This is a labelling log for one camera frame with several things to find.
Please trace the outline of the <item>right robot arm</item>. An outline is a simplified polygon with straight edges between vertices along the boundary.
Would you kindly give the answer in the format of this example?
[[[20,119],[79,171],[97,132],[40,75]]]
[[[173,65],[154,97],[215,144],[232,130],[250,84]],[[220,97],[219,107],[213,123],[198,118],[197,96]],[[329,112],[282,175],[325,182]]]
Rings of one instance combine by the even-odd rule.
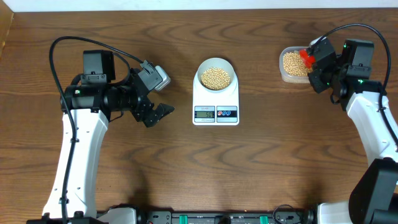
[[[336,54],[327,38],[313,40],[305,50],[317,93],[333,90],[332,103],[347,112],[358,130],[369,167],[349,200],[321,203],[317,223],[397,223],[397,123],[382,84],[370,80],[374,44],[347,39]]]

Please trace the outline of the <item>red measuring scoop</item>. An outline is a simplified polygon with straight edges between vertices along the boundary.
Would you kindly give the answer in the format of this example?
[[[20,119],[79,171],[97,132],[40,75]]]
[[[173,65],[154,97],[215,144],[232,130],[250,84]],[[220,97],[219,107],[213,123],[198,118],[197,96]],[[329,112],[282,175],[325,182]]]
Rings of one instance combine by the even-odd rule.
[[[315,57],[313,55],[309,55],[306,49],[299,50],[299,55],[304,65],[308,69],[311,69],[312,65],[316,62]]]

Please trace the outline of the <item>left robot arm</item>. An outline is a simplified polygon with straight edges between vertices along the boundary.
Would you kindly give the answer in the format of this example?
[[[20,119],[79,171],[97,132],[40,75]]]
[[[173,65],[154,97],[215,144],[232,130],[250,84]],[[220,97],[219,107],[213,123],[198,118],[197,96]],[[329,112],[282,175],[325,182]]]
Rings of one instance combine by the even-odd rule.
[[[155,107],[148,94],[170,83],[164,69],[143,61],[115,82],[114,57],[108,50],[83,52],[83,73],[76,76],[61,100],[63,141],[57,173],[42,217],[35,223],[146,223],[144,212],[120,204],[102,215],[95,202],[100,150],[112,112],[131,112],[138,122],[153,127],[174,108]]]

